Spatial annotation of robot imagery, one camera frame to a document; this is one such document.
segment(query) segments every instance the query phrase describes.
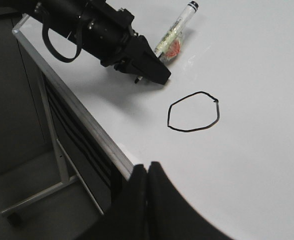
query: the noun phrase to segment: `marker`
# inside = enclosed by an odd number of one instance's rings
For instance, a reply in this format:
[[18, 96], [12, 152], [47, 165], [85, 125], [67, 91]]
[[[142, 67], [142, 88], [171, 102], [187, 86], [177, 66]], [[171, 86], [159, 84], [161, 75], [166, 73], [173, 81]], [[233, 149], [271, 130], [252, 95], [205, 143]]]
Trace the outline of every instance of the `marker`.
[[[163, 36], [161, 41], [158, 43], [154, 49], [154, 54], [159, 58], [161, 54], [165, 53], [172, 42], [177, 38], [181, 33], [183, 28], [186, 26], [187, 22], [192, 18], [192, 16], [197, 12], [199, 5], [195, 1], [191, 1], [186, 8], [179, 15], [175, 23], [170, 27], [167, 33]], [[138, 83], [142, 80], [142, 76], [138, 76], [135, 80], [135, 83]]]

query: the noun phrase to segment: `gray floor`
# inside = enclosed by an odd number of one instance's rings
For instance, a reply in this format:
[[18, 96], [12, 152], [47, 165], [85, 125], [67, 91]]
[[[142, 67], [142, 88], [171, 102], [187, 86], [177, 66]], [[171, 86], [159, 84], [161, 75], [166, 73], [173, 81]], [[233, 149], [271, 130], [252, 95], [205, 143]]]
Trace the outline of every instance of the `gray floor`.
[[[52, 152], [0, 175], [0, 211], [59, 181]], [[68, 240], [95, 223], [100, 214], [80, 182], [19, 211], [12, 227], [0, 216], [0, 240]]]

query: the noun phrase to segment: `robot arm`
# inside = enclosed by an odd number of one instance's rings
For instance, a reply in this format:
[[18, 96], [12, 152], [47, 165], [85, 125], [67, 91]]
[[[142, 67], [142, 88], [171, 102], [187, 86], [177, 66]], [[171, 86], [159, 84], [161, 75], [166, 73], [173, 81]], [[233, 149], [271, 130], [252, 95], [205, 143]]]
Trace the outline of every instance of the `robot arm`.
[[[81, 49], [100, 59], [104, 67], [114, 65], [122, 73], [143, 76], [165, 84], [169, 70], [154, 55], [146, 38], [135, 32], [134, 16], [116, 11], [105, 0], [0, 0], [43, 23], [42, 37], [48, 50], [63, 62], [73, 61]], [[65, 58], [51, 45], [49, 28], [77, 45], [74, 58]]]

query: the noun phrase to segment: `caster wheel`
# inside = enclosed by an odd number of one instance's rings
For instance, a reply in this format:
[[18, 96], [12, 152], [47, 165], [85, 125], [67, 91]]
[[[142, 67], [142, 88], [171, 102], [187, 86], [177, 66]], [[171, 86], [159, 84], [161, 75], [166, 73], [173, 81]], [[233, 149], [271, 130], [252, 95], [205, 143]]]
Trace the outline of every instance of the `caster wheel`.
[[22, 223], [21, 217], [15, 212], [7, 217], [7, 221], [14, 228], [20, 226]]

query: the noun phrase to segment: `black marker cap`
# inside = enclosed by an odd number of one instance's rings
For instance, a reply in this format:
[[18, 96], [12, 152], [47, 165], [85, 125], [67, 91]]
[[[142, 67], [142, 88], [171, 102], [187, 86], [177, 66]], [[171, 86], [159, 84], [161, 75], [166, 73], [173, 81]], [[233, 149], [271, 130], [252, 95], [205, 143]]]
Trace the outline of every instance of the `black marker cap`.
[[195, 1], [191, 1], [188, 5], [193, 7], [195, 11], [198, 10], [199, 5]]

